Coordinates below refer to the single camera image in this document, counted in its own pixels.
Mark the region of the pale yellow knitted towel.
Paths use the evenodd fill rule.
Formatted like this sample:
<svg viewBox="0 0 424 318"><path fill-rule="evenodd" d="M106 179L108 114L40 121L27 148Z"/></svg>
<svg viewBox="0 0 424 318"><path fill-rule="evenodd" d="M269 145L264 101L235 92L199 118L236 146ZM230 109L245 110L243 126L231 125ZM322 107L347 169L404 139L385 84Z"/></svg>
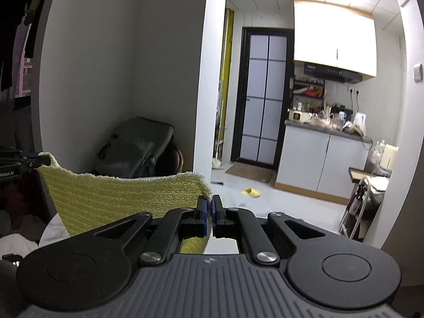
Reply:
<svg viewBox="0 0 424 318"><path fill-rule="evenodd" d="M199 197L212 198L205 178L185 172L173 176L121 179L76 174L60 166L47 152L51 164L38 172L47 186L57 213L47 225L39 246L76 236L135 213L162 218L179 207L196 207Z"/></svg>

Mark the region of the black bag on chair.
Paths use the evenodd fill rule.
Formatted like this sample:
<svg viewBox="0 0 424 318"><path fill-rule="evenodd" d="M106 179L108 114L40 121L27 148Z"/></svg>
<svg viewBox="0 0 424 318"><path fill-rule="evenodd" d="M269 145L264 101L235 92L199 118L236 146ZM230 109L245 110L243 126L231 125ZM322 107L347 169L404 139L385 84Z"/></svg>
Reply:
<svg viewBox="0 0 424 318"><path fill-rule="evenodd" d="M119 124L96 155L93 173L124 179L172 176L183 170L174 126L135 117Z"/></svg>

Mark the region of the white lower kitchen cabinet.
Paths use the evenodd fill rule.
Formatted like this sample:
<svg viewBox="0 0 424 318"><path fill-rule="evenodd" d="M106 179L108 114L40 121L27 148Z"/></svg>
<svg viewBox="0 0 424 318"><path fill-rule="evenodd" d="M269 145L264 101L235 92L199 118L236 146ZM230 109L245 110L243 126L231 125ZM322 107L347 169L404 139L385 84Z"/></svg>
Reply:
<svg viewBox="0 0 424 318"><path fill-rule="evenodd" d="M347 205L354 184L348 170L363 169L372 140L286 120L275 188Z"/></svg>

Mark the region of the white kitchen cabinet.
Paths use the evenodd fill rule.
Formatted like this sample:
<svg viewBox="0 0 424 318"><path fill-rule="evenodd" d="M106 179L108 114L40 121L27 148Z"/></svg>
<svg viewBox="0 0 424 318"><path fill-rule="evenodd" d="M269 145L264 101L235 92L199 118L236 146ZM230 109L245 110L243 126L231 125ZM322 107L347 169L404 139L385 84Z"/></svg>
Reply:
<svg viewBox="0 0 424 318"><path fill-rule="evenodd" d="M335 4L294 1L294 60L377 76L371 14Z"/></svg>
<svg viewBox="0 0 424 318"><path fill-rule="evenodd" d="M354 184L348 170L363 169L372 140L286 120L275 188L347 205Z"/></svg>

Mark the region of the white small kitchen appliance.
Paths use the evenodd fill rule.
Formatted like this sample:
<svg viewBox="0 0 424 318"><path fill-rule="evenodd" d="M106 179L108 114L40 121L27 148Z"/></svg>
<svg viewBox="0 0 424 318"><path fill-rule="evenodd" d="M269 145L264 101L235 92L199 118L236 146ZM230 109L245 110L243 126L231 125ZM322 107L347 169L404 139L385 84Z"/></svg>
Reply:
<svg viewBox="0 0 424 318"><path fill-rule="evenodd" d="M308 121L312 117L312 113L306 112L306 111L299 111L290 109L289 112L289 120L290 121L297 121L299 123L308 123Z"/></svg>

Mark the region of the white rolling shelf cart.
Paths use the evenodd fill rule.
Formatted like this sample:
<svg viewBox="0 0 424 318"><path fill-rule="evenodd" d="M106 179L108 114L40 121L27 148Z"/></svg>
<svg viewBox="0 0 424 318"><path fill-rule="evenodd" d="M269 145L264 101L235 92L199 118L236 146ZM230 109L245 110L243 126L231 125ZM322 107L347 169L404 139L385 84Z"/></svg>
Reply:
<svg viewBox="0 0 424 318"><path fill-rule="evenodd" d="M389 179L352 167L348 174L354 184L348 205L338 226L338 232L362 242L381 205Z"/></svg>

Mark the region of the black spice rack shelf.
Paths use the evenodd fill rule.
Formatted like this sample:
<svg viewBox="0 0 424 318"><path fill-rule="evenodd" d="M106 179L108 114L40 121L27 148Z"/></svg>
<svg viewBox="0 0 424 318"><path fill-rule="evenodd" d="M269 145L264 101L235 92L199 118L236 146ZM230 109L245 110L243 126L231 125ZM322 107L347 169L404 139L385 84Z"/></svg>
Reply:
<svg viewBox="0 0 424 318"><path fill-rule="evenodd" d="M319 78L295 76L290 79L290 96L293 110L317 113L325 105L325 81Z"/></svg>

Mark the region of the black framed glass door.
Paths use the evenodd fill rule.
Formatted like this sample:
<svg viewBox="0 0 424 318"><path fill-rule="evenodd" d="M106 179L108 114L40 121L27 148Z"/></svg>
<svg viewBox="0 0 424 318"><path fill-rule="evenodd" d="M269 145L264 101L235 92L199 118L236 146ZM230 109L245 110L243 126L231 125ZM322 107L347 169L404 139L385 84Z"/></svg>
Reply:
<svg viewBox="0 0 424 318"><path fill-rule="evenodd" d="M292 29L243 27L231 161L276 170L294 76Z"/></svg>

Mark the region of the white electric kettle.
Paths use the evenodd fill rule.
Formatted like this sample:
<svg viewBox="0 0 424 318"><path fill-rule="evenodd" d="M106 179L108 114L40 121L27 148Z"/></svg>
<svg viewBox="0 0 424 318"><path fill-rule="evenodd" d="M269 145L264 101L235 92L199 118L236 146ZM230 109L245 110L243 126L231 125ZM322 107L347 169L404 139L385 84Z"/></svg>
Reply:
<svg viewBox="0 0 424 318"><path fill-rule="evenodd" d="M361 136L366 136L366 114L357 112L354 117L354 129Z"/></svg>

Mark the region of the black range hood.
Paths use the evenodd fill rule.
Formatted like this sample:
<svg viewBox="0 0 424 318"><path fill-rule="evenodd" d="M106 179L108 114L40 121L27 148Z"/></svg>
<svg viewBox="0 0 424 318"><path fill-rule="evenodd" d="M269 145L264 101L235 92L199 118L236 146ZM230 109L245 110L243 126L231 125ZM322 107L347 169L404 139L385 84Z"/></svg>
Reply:
<svg viewBox="0 0 424 318"><path fill-rule="evenodd" d="M356 85L363 81L363 75L350 70L344 70L327 65L304 63L303 71L306 75L320 78L325 81Z"/></svg>

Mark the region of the white upper kitchen cabinet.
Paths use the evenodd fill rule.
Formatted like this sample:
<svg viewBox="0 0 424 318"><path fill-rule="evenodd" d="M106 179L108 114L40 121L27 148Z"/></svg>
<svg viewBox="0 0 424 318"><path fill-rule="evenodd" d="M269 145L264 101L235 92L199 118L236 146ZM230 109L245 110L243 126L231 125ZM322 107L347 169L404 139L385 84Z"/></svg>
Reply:
<svg viewBox="0 0 424 318"><path fill-rule="evenodd" d="M294 1L294 60L377 76L371 14L335 4Z"/></svg>

